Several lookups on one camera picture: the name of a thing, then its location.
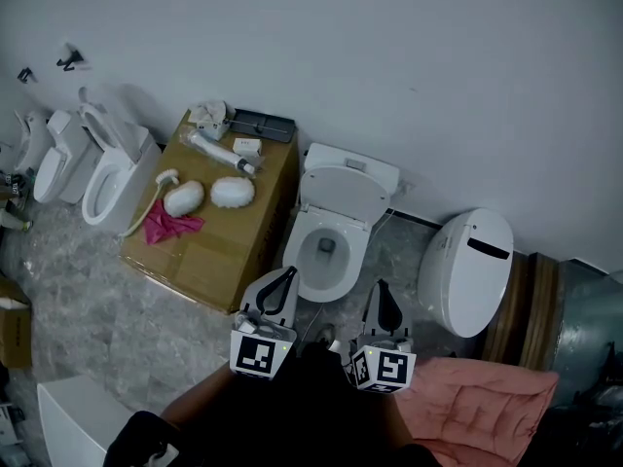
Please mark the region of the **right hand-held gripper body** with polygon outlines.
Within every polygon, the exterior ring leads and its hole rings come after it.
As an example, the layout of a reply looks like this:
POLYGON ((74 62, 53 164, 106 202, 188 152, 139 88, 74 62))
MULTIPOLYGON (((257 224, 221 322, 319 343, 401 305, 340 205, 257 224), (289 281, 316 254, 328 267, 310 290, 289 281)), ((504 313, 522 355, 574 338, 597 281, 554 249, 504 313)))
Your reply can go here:
POLYGON ((349 342, 347 375, 362 391, 392 394, 411 385, 417 354, 406 336, 366 336, 349 342))

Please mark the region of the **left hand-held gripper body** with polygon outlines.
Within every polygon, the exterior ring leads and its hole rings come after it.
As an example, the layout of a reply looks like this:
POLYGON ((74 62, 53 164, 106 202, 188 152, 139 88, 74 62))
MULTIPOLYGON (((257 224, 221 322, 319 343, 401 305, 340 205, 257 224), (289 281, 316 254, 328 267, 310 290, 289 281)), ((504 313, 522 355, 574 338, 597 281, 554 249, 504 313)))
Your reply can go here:
POLYGON ((295 330, 241 311, 231 332, 230 369, 236 374, 272 380, 292 352, 295 330))

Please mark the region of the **person's left forearm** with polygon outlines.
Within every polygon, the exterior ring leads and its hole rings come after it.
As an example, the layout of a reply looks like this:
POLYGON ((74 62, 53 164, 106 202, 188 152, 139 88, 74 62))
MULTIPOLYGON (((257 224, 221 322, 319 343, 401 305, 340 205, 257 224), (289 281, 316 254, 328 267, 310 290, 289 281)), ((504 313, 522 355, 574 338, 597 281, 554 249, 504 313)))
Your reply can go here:
POLYGON ((173 400, 160 417, 179 429, 198 421, 228 391, 235 378, 230 363, 224 363, 217 371, 173 400))

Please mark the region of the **person's right forearm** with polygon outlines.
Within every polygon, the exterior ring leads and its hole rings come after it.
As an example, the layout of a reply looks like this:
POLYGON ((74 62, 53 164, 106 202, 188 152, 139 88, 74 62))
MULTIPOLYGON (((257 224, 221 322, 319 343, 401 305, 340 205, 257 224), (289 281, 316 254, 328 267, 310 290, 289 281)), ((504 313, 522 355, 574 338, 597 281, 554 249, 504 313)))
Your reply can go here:
POLYGON ((389 448, 401 449, 413 442, 392 394, 377 396, 377 422, 384 442, 389 448))

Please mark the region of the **oval white toilet black slot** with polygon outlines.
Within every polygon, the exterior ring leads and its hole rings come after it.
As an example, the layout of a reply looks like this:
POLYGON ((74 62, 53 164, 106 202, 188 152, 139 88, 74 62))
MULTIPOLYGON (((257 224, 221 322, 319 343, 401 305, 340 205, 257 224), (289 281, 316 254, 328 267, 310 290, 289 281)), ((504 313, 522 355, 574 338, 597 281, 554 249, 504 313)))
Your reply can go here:
POLYGON ((418 297, 457 337, 480 334, 493 319, 510 276, 514 236, 498 213, 459 214, 431 239, 418 276, 418 297))

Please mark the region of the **white round toilet lid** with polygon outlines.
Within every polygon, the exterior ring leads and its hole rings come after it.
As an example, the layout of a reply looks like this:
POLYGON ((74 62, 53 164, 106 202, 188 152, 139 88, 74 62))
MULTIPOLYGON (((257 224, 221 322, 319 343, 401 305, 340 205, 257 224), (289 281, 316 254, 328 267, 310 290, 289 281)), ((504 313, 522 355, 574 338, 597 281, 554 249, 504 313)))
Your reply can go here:
POLYGON ((385 214, 397 189, 396 168, 369 174, 346 166, 310 169, 301 181, 302 204, 375 225, 385 214))

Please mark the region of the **white toilet with tank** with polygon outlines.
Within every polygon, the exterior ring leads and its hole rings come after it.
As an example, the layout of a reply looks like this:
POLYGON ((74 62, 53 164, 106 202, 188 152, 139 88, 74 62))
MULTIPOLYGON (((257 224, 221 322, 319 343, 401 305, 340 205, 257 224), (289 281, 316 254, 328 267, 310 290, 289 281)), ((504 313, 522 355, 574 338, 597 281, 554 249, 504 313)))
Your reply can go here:
MULTIPOLYGON (((396 168, 397 171, 399 172, 399 177, 400 177, 399 169, 393 165, 390 165, 388 163, 381 162, 378 160, 374 160, 374 159, 371 159, 371 158, 368 158, 362 155, 358 155, 353 152, 349 152, 346 150, 338 149, 335 147, 331 147, 331 146, 327 146, 327 145, 323 145, 319 143, 313 143, 310 145, 307 155, 305 156, 305 160, 304 160, 303 175, 305 174, 306 171, 310 169, 321 167, 321 166, 329 166, 329 165, 346 166, 349 168, 367 172, 369 174, 378 174, 381 171, 389 171, 391 168, 396 168)), ((298 212, 301 210, 305 210, 309 207, 308 205, 302 204, 301 181, 300 181, 300 186, 299 186, 300 206, 299 206, 298 212)), ((364 225, 364 228, 370 232, 370 237, 371 237, 372 229, 375 225, 370 226, 370 227, 367 227, 364 225)))

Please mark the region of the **white display toilet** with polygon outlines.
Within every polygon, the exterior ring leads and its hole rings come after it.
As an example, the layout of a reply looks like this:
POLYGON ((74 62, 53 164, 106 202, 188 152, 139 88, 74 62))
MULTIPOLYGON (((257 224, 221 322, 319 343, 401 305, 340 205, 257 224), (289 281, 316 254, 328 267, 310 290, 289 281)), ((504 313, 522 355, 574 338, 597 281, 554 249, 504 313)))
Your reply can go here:
POLYGON ((37 171, 34 198, 40 203, 56 199, 78 203, 103 154, 76 114, 57 110, 47 123, 55 142, 37 171))
POLYGON ((103 151, 82 200, 83 217, 120 234, 129 228, 162 151, 113 88, 81 87, 78 97, 79 115, 103 151))
POLYGON ((22 116, 14 111, 21 128, 21 139, 17 150, 15 172, 25 174, 29 169, 37 171, 54 139, 47 129, 45 116, 39 111, 30 111, 22 116))

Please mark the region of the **person's shoe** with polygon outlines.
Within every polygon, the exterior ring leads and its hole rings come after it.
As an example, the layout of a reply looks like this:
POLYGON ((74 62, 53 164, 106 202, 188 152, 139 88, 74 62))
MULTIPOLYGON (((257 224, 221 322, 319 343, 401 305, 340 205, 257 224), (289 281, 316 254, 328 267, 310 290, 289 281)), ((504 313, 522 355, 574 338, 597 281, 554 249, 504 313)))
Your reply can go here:
POLYGON ((334 324, 324 324, 317 332, 313 343, 320 344, 322 347, 329 349, 336 340, 336 327, 334 324))

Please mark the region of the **large brown cardboard box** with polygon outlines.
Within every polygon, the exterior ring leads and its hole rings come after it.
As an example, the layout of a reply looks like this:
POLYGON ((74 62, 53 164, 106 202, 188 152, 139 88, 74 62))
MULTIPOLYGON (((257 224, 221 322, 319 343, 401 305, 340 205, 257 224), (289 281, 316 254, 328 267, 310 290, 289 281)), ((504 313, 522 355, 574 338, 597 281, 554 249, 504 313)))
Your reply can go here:
POLYGON ((256 174, 250 177, 190 147, 186 138, 195 129, 182 118, 155 172, 174 168, 181 184, 202 183, 204 200, 189 214, 204 219, 202 229, 148 245, 144 228, 139 228, 124 238, 120 257, 173 291, 232 313, 245 288, 272 267, 298 191, 298 146, 295 141, 263 141, 256 174), (241 208, 213 204, 210 189, 223 177, 250 179, 255 187, 252 202, 241 208))

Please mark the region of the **person's black clothing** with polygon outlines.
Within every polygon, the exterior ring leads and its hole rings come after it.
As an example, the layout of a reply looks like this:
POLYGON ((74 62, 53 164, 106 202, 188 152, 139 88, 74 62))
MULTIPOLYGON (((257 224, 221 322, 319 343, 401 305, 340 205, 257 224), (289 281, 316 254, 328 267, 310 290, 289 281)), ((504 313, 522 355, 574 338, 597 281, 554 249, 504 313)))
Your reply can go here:
POLYGON ((161 413, 134 413, 103 467, 441 467, 414 441, 385 444, 377 422, 384 394, 355 389, 340 355, 320 344, 289 356, 272 380, 235 375, 184 428, 161 413))

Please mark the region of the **pink quilted cushion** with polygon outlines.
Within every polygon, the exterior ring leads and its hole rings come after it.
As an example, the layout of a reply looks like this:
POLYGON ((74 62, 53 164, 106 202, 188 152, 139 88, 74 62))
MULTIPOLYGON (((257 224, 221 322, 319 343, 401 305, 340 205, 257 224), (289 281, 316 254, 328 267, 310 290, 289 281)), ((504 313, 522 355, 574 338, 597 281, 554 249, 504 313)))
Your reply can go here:
POLYGON ((558 382, 555 372, 434 357, 395 401, 414 443, 441 467, 517 467, 558 382))

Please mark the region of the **pink cloth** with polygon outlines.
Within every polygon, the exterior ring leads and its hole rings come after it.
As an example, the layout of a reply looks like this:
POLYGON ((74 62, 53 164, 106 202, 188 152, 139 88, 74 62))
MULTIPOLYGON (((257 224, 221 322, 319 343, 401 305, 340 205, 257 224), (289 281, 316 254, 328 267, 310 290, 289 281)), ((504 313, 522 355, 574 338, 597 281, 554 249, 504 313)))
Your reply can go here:
POLYGON ((159 198, 143 221, 145 240, 148 245, 153 245, 172 237, 180 237, 182 234, 199 232, 203 224, 204 219, 200 217, 170 216, 165 211, 164 201, 159 198))

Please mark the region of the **white sealant tube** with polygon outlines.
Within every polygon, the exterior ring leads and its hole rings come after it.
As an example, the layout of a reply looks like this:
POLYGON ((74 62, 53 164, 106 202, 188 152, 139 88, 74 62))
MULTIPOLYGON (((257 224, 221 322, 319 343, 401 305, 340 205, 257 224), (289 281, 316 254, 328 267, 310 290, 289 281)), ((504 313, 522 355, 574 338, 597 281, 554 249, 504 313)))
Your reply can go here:
POLYGON ((197 129, 192 130, 187 135, 186 141, 190 147, 199 150, 218 162, 233 167, 247 176, 254 177, 256 174, 255 166, 247 159, 221 146, 214 140, 204 137, 197 129))

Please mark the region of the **small white box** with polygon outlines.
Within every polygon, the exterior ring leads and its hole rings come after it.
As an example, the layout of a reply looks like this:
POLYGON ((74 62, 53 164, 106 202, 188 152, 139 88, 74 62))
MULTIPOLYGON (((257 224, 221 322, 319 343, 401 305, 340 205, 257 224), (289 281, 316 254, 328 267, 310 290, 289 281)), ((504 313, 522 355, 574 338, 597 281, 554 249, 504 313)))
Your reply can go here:
POLYGON ((262 155, 262 140, 237 137, 234 141, 233 151, 244 158, 259 158, 262 155))

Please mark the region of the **black plastic tray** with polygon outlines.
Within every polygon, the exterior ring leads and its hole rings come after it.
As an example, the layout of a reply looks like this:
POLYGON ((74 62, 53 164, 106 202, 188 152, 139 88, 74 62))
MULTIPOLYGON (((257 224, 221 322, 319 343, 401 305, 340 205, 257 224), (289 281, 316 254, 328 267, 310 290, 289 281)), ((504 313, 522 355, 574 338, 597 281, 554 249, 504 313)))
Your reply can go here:
POLYGON ((230 119, 232 131, 280 143, 289 143, 295 132, 294 120, 239 109, 230 119))

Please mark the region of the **small white packet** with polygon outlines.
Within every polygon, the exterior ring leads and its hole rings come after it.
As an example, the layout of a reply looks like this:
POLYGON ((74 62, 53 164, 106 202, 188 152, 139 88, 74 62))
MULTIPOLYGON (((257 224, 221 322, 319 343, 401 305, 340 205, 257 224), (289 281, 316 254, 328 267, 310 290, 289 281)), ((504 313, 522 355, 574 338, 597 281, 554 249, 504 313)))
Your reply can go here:
POLYGON ((229 119, 225 119, 218 123, 208 121, 197 123, 197 130, 201 133, 201 135, 214 141, 220 141, 229 129, 229 119))

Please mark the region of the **crumpled white cloth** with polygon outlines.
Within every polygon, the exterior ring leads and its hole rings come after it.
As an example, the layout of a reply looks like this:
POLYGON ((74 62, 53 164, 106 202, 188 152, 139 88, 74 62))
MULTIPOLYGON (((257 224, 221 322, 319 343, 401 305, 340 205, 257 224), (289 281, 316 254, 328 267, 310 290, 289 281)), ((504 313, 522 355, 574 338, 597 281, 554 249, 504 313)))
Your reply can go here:
POLYGON ((190 109, 189 122, 196 125, 222 125, 236 115, 236 109, 224 100, 208 100, 193 105, 190 109))

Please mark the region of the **white cabinet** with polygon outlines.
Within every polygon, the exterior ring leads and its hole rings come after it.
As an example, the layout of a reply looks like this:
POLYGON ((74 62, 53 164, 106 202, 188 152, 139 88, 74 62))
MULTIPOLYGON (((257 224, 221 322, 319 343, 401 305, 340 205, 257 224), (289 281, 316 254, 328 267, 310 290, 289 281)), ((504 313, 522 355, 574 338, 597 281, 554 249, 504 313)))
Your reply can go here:
POLYGON ((53 467, 102 467, 132 412, 90 377, 37 385, 47 452, 53 467))

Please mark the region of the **small brown cardboard box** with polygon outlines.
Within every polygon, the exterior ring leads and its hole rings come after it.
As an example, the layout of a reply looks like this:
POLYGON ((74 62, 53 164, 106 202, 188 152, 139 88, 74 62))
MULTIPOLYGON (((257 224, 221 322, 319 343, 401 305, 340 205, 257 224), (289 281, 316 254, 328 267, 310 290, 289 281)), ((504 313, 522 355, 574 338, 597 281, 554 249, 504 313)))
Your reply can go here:
POLYGON ((31 303, 21 288, 0 275, 0 363, 7 369, 32 365, 31 303))

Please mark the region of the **white long-handled brush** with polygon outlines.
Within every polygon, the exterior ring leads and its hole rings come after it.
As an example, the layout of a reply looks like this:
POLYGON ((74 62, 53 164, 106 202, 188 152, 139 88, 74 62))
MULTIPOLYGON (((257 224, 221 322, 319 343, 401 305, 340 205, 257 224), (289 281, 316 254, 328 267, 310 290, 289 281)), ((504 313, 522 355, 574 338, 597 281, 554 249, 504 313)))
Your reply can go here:
POLYGON ((154 192, 151 200, 145 207, 143 213, 134 221, 134 223, 125 232, 119 234, 120 238, 126 238, 128 236, 131 236, 137 231, 137 229, 142 225, 143 221, 148 216, 155 202, 160 197, 160 194, 166 185, 173 184, 175 186, 178 186, 180 184, 179 171, 174 168, 167 169, 161 172, 156 177, 155 183, 156 183, 156 191, 154 192))

